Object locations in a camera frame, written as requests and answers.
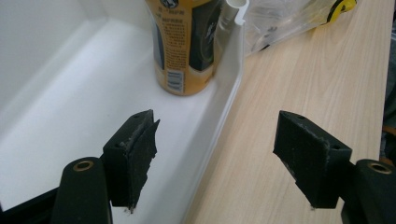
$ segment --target plastic bag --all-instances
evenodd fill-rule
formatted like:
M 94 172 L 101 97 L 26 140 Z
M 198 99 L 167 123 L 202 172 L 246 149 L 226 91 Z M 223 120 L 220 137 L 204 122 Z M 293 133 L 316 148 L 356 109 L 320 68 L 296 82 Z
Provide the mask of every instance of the plastic bag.
M 357 0 L 250 0 L 245 55 L 327 22 L 356 6 Z

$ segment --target can label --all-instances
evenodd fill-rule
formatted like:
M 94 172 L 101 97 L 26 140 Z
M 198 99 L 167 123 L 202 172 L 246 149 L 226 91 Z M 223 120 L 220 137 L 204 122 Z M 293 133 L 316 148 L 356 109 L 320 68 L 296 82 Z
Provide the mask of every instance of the can label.
M 202 90 L 213 75 L 220 0 L 146 0 L 151 12 L 155 73 L 178 95 Z

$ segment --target white barcode label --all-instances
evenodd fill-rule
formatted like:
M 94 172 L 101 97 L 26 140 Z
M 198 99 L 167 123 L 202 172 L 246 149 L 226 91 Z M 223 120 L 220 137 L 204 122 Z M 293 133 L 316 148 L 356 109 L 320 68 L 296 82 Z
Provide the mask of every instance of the white barcode label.
M 167 86 L 172 91 L 183 92 L 184 73 L 183 71 L 168 70 Z

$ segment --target light wood surface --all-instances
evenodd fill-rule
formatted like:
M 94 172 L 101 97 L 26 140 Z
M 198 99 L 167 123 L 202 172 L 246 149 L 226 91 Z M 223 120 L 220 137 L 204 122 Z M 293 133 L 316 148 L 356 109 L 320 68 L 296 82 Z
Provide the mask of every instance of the light wood surface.
M 378 159 L 393 0 L 360 0 L 333 24 L 246 59 L 245 74 L 186 223 L 342 223 L 310 207 L 272 153 L 279 110 Z

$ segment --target transparent packaging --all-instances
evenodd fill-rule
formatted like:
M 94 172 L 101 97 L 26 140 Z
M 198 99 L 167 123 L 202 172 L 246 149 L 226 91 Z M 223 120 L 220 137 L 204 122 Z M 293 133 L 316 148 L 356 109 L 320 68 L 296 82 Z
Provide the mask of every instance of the transparent packaging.
M 356 4 L 357 0 L 250 0 L 245 15 L 245 54 L 335 21 Z

